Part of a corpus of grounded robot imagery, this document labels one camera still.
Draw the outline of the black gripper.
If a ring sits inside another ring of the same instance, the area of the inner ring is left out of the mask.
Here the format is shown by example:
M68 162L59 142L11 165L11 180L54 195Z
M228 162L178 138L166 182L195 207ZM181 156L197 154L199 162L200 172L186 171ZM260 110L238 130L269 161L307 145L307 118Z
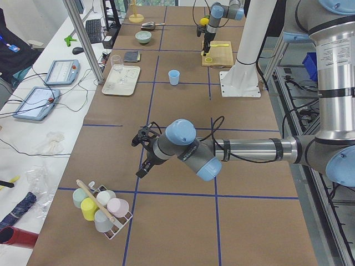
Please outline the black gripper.
M204 42L203 42L203 50L202 50L203 57L205 57L206 54L209 54L210 43L211 43L211 41L214 40L214 37L215 37L215 32L210 32L208 30L207 26L205 26L205 28L204 28Z
M131 145L133 147L138 146L138 144L142 144L143 148L146 150L146 159L136 173L138 178L145 177L154 165L161 164L161 159L158 158L153 151L153 144L160 134L152 130L151 127L152 125L143 126L143 128L139 129L138 133L131 141Z

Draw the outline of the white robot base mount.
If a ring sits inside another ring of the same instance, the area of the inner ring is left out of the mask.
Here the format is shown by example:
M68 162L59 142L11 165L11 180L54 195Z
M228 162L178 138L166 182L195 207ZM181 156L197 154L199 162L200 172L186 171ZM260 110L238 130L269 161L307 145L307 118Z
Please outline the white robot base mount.
M267 23L263 21L262 1L251 1L235 65L220 72L223 97L259 98L256 61L265 36Z

